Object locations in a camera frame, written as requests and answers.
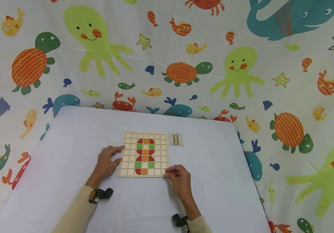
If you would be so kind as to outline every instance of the green fish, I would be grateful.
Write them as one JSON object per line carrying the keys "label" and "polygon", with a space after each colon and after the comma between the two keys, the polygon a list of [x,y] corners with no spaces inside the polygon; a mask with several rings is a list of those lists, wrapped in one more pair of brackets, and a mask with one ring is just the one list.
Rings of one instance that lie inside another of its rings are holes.
{"label": "green fish", "polygon": [[201,109],[202,111],[206,111],[206,112],[211,111],[211,108],[206,107],[206,106],[202,106],[202,107],[201,107],[201,105],[198,105],[198,107],[199,107],[199,109]]}
{"label": "green fish", "polygon": [[243,107],[240,107],[240,106],[238,106],[238,104],[236,104],[236,103],[231,103],[229,106],[230,106],[231,108],[233,108],[233,109],[236,109],[236,110],[242,110],[242,109],[245,109],[244,106],[243,106]]}
{"label": "green fish", "polygon": [[300,49],[300,46],[297,44],[285,44],[284,46],[290,51],[298,51]]}
{"label": "green fish", "polygon": [[86,92],[83,89],[80,89],[80,92],[86,94],[87,96],[92,96],[92,97],[99,97],[99,95],[100,95],[100,93],[98,91],[92,91],[92,90]]}
{"label": "green fish", "polygon": [[298,227],[300,230],[302,230],[305,233],[313,233],[314,227],[313,225],[309,224],[307,220],[304,218],[299,218],[296,223],[298,224]]}
{"label": "green fish", "polygon": [[9,155],[10,155],[10,144],[5,145],[5,154],[3,156],[0,156],[0,170],[3,169],[6,162],[8,161]]}
{"label": "green fish", "polygon": [[119,86],[120,89],[129,90],[136,85],[135,85],[135,83],[132,83],[132,85],[128,85],[128,83],[118,83],[118,86]]}

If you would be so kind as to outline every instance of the wooden puzzle board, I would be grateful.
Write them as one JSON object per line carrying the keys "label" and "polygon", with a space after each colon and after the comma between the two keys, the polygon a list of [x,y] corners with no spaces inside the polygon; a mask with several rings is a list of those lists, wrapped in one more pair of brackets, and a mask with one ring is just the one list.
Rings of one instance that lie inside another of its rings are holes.
{"label": "wooden puzzle board", "polygon": [[163,177],[168,167],[165,133],[126,131],[118,177]]}

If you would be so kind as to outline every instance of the hand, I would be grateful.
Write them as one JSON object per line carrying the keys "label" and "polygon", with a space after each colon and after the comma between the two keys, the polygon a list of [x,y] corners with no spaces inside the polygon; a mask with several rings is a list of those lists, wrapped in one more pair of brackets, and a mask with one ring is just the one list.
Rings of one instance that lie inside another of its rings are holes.
{"label": "hand", "polygon": [[110,176],[122,160],[122,158],[118,158],[112,162],[111,156],[115,155],[117,152],[120,153],[123,149],[124,145],[120,147],[108,146],[103,148],[101,153],[98,154],[95,169],[85,185],[97,189],[101,180]]}

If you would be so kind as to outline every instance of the red crab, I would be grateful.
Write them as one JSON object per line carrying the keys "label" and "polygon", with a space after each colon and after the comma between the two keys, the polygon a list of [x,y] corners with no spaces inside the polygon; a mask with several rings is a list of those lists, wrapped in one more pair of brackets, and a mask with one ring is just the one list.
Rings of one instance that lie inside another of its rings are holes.
{"label": "red crab", "polygon": [[211,9],[211,15],[214,15],[214,8],[216,9],[216,15],[219,15],[219,8],[217,7],[219,4],[221,6],[221,10],[224,11],[225,7],[223,3],[220,2],[221,0],[187,0],[185,5],[188,5],[189,2],[192,2],[189,5],[189,9],[192,7],[193,4],[196,4],[197,7],[209,10]]}
{"label": "red crab", "polygon": [[115,101],[113,102],[113,110],[135,111],[135,110],[133,110],[133,106],[135,106],[136,99],[134,97],[132,97],[132,99],[128,97],[128,101],[133,103],[133,105],[131,105],[127,102],[124,102],[124,101],[117,101],[117,98],[120,98],[122,96],[123,96],[123,94],[118,94],[118,92],[115,93]]}
{"label": "red crab", "polygon": [[230,119],[232,120],[232,121],[230,121],[228,118],[226,118],[226,117],[221,117],[221,115],[222,114],[227,114],[229,111],[227,111],[226,109],[224,109],[223,111],[221,111],[221,113],[220,113],[220,115],[218,116],[218,117],[216,117],[216,118],[214,118],[214,120],[221,120],[221,121],[224,121],[224,122],[235,122],[236,120],[237,120],[237,116],[233,116],[233,115],[231,115],[230,116]]}

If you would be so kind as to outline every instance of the cartoon crab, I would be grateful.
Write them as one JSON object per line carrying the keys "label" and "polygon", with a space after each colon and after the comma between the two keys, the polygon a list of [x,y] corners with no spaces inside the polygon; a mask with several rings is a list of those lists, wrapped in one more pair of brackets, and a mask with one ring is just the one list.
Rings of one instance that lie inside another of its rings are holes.
{"label": "cartoon crab", "polygon": [[189,9],[192,7],[193,4],[196,4],[197,7],[209,10],[211,9],[211,15],[214,15],[214,8],[216,9],[216,15],[219,15],[219,8],[217,7],[219,4],[221,6],[221,10],[224,11],[225,7],[223,3],[220,2],[221,0],[187,0],[185,5],[188,5],[189,2],[192,2],[189,5]]}
{"label": "cartoon crab", "polygon": [[132,99],[128,97],[128,101],[133,103],[133,105],[131,105],[127,102],[124,102],[124,101],[117,101],[117,98],[120,98],[122,96],[123,96],[123,94],[118,94],[118,92],[115,93],[115,101],[113,102],[113,110],[135,111],[135,110],[133,110],[133,106],[135,106],[136,99],[134,97],[132,97]]}
{"label": "cartoon crab", "polygon": [[12,170],[9,169],[7,176],[3,176],[2,177],[2,182],[4,184],[9,184],[12,186],[12,190],[15,188],[15,186],[17,185],[20,177],[22,176],[23,172],[25,171],[27,165],[29,164],[30,160],[31,160],[31,156],[28,154],[28,152],[23,152],[22,153],[22,158],[20,158],[17,162],[18,163],[22,163],[23,161],[25,161],[25,164],[21,167],[21,169],[19,170],[19,172],[16,175],[16,178],[14,178],[13,182],[10,182],[10,178],[12,177]]}
{"label": "cartoon crab", "polygon": [[232,121],[230,121],[228,118],[226,118],[226,117],[222,117],[221,115],[223,115],[223,114],[227,114],[229,111],[227,111],[226,109],[224,109],[223,111],[221,111],[221,113],[219,114],[219,116],[218,117],[216,117],[216,118],[214,118],[214,120],[221,120],[221,121],[224,121],[224,122],[235,122],[236,120],[237,120],[237,116],[233,116],[233,115],[231,115],[230,116],[230,119],[232,120]]}

